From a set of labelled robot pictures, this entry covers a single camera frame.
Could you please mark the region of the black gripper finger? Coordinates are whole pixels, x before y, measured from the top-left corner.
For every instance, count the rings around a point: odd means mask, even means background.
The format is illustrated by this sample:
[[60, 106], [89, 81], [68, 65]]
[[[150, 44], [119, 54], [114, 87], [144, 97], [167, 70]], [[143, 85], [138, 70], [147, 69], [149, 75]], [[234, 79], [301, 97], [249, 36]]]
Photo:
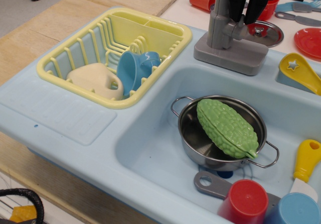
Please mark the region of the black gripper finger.
[[244, 24], [252, 24], [256, 22], [263, 10], [265, 9], [269, 0], [249, 0], [246, 10]]
[[241, 20], [246, 0], [228, 0], [229, 16], [235, 21]]

